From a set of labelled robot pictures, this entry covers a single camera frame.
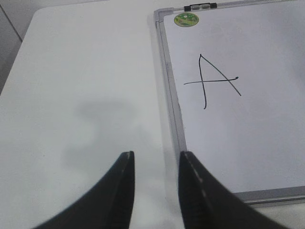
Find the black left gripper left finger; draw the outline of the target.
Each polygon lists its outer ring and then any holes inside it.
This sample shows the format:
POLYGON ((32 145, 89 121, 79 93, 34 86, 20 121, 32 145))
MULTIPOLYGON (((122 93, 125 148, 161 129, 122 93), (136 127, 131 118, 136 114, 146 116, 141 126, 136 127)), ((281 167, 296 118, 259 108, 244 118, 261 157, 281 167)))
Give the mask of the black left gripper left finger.
POLYGON ((39 229, 127 229, 135 193, 134 152, 123 152, 108 172, 68 208, 39 229))

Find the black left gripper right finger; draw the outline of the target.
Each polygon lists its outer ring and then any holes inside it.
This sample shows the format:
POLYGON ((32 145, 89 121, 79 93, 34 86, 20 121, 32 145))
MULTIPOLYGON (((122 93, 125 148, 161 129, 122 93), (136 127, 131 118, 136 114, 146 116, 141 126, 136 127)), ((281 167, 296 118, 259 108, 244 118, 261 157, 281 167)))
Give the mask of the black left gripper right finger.
POLYGON ((178 197, 186 229, 282 229, 226 189, 190 151, 179 159, 178 197))

